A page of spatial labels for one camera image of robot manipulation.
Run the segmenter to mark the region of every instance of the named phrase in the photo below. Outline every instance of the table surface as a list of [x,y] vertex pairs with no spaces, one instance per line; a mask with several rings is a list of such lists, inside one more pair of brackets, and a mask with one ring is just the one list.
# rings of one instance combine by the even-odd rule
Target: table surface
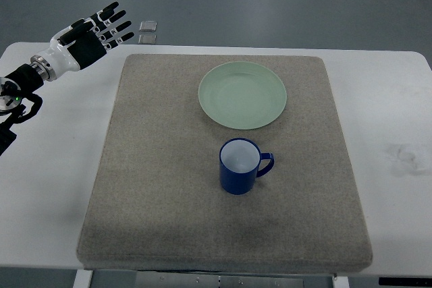
[[[2,74],[47,46],[12,44],[0,59]],[[0,158],[0,265],[82,268],[76,244],[120,73],[132,53],[322,58],[373,248],[373,263],[361,274],[430,275],[432,73],[422,55],[143,45],[120,46],[37,90],[42,109],[13,127],[18,138]]]

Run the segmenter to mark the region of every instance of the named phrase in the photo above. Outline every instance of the felt pad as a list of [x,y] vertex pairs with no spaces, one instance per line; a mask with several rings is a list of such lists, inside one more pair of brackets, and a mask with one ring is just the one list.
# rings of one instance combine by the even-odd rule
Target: felt pad
[[[288,101],[236,130],[201,109],[212,68],[256,62]],[[275,156],[247,194],[219,183],[219,149],[249,138]],[[317,57],[131,55],[126,59],[77,256],[86,268],[356,272],[372,261],[323,61]]]

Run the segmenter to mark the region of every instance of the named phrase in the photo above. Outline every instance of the robotic hand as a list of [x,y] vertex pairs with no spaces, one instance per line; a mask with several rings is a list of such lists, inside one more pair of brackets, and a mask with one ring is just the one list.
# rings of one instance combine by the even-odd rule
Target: robotic hand
[[[60,78],[66,71],[79,71],[99,60],[107,51],[133,37],[129,32],[117,34],[129,27],[130,21],[105,31],[123,17],[124,10],[115,13],[119,4],[112,3],[87,19],[81,19],[53,36],[49,48],[30,58],[30,65],[23,64],[14,72],[0,77],[0,115],[10,116],[0,123],[0,155],[16,139],[10,127],[35,116],[42,105],[42,98],[33,92],[44,81]],[[33,102],[28,113],[22,104],[26,98]]]

